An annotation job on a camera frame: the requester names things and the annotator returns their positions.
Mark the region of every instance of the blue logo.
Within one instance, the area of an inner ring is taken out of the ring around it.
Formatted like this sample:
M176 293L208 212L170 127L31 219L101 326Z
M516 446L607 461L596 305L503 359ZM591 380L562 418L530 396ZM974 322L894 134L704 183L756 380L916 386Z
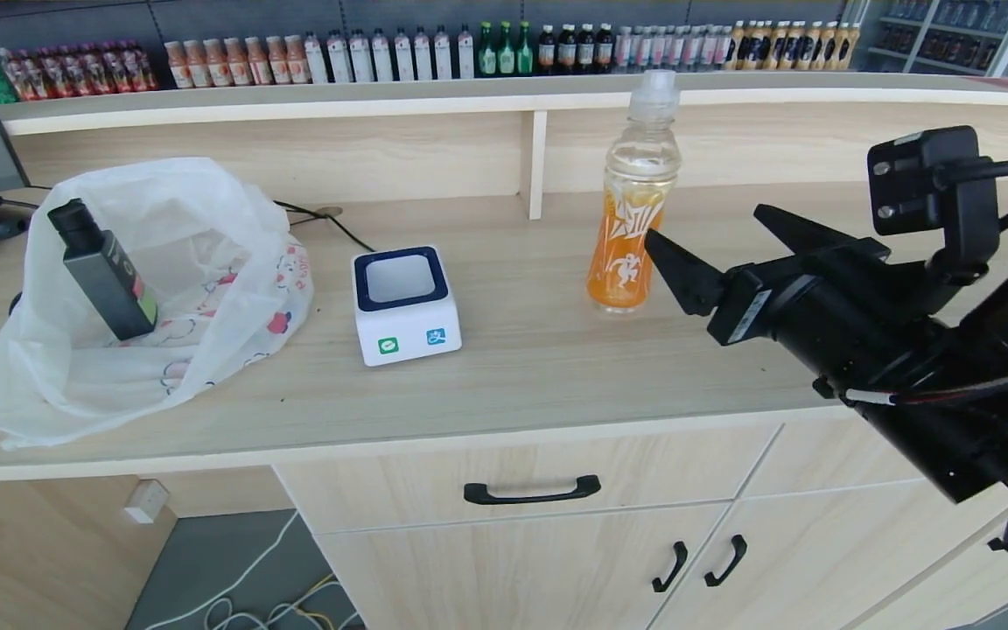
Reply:
M446 329L427 331L427 346L437 346L446 343Z

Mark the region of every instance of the green bottle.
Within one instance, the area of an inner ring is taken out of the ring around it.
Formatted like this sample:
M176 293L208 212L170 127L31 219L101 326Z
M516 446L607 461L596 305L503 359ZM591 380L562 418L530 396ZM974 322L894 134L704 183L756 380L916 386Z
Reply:
M515 52L515 60L521 77L530 77L535 67L535 53L532 52L531 46L527 43L527 40L531 39L528 35L529 30L531 30L531 23L527 20L521 21L520 48Z
M493 50L493 25L481 23L481 50L477 51L481 77L496 77L496 51Z
M515 48L512 47L512 23L501 21L501 42L496 47L496 69L501 76L515 75Z

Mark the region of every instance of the green logo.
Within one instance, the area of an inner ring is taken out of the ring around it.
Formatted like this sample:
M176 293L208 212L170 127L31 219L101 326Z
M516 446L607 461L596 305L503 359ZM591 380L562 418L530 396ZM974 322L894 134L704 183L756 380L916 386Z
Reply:
M380 340L380 355L391 355L399 352L399 340L395 338L385 338Z

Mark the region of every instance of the black power cord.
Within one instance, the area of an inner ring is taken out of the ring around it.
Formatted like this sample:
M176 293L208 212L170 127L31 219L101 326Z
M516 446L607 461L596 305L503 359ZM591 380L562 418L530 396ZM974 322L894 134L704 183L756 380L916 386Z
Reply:
M324 212L317 212L317 211L313 211L313 210L308 210L308 209L304 209L304 208L301 208L301 207L297 207L297 205L294 205L292 203L280 203L279 200L273 200L273 201L275 201L275 203L277 205L280 205L280 207L283 207L285 209L285 211L287 211L287 212L293 212L293 213L296 213L297 215L304 215L304 216L307 217L307 219L302 219L300 221L293 221L292 223L290 223L291 227L293 227L293 226L301 226L301 224L303 224L303 223L309 223L310 221L317 221L317 220L320 220L320 219L328 219L328 220L332 221L332 223L334 224L334 226L336 226L337 228L340 228L341 232L344 232L345 235L348 236L349 239L352 239L353 243L359 244L359 246L361 246L362 248L365 248L365 250L367 250L367 251L375 252L375 248L373 248L372 246L369 246L369 244L367 244L364 241L362 241L359 238L357 238L356 235L353 235L352 231L349 231L348 228L344 227L343 223L340 223L340 221L337 221L336 216L328 215L328 213L324 213Z

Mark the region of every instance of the bottle cap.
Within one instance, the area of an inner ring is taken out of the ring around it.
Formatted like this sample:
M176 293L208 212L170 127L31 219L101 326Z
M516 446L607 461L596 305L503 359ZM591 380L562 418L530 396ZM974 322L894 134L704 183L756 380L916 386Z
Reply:
M628 100L628 115L633 120L668 120L679 108L679 90L675 89L675 72L649 70Z

